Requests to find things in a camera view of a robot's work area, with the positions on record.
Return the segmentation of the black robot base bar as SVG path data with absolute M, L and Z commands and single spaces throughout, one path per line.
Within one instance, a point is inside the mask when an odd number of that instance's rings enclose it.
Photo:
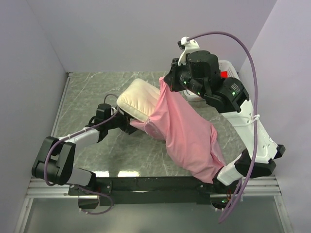
M 78 197 L 81 209 L 94 210 L 124 204 L 196 203 L 209 204 L 211 195 L 227 195 L 237 186 L 205 183 L 193 176 L 96 177 L 87 186 L 70 184 L 70 196 Z

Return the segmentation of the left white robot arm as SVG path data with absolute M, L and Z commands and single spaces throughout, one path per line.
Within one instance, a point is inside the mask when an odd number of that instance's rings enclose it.
M 96 174 L 75 168 L 75 154 L 103 141 L 110 130 L 119 128 L 127 134 L 134 133 L 137 128 L 130 125 L 133 118 L 119 107 L 99 104 L 96 114 L 81 130 L 59 138 L 48 136 L 44 139 L 32 166 L 32 176 L 43 179 L 48 186 L 76 185 L 84 194 L 94 194 L 98 189 Z

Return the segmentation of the pink pillowcase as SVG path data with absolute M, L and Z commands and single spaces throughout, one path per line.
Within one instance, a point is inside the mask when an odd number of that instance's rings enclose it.
M 225 166 L 217 131 L 201 117 L 178 92 L 170 91 L 159 79 L 160 96 L 146 122 L 133 120 L 131 125 L 156 139 L 165 140 L 167 154 L 179 167 L 205 183 L 212 183 Z

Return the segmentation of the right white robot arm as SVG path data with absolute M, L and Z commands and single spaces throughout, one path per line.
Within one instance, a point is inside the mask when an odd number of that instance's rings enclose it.
M 164 82 L 170 91 L 188 90 L 214 107 L 235 129 L 245 149 L 233 162 L 219 169 L 213 188 L 223 194 L 230 185 L 248 174 L 250 178 L 272 175 L 275 159 L 282 157 L 284 145 L 268 135 L 253 108 L 249 94 L 234 71 L 224 75 L 218 57 L 206 50 L 174 58 Z

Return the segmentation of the cream pillow with bear print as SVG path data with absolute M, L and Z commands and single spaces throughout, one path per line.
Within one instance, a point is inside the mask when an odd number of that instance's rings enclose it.
M 146 122 L 159 97 L 158 88 L 142 79 L 135 79 L 117 98 L 117 106 L 136 120 Z

